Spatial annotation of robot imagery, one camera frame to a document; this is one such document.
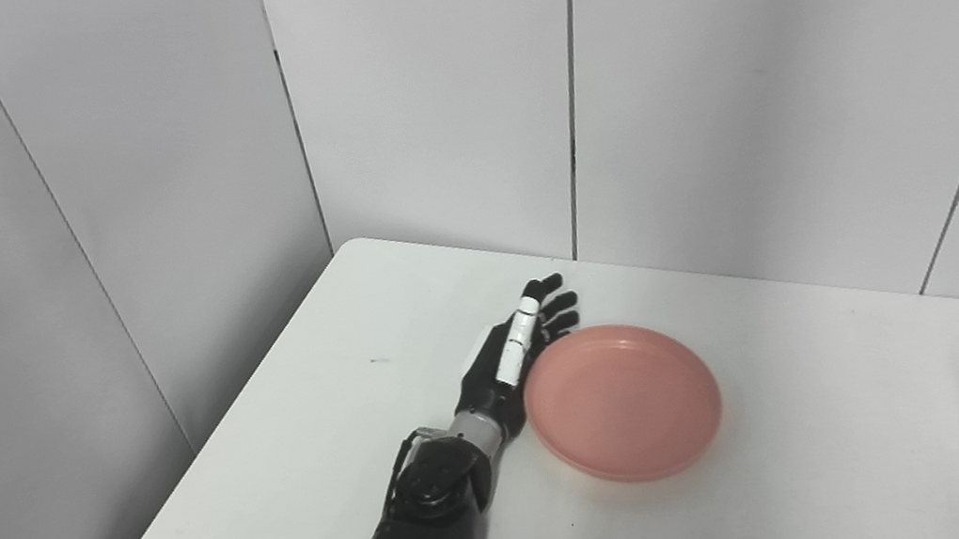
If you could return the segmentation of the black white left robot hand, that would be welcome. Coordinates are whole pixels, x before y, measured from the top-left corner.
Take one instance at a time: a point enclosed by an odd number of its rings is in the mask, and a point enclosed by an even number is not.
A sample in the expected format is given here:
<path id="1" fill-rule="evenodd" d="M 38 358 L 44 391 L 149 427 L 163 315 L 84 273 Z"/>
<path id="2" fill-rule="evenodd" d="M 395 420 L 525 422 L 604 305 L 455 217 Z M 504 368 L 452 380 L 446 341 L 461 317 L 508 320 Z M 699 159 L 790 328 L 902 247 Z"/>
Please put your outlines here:
<path id="1" fill-rule="evenodd" d="M 563 275 L 552 274 L 526 284 L 518 307 L 492 325 L 462 377 L 454 413 L 492 420 L 504 440 L 517 437 L 527 422 L 525 388 L 538 357 L 581 319 L 577 293 L 565 290 Z"/>

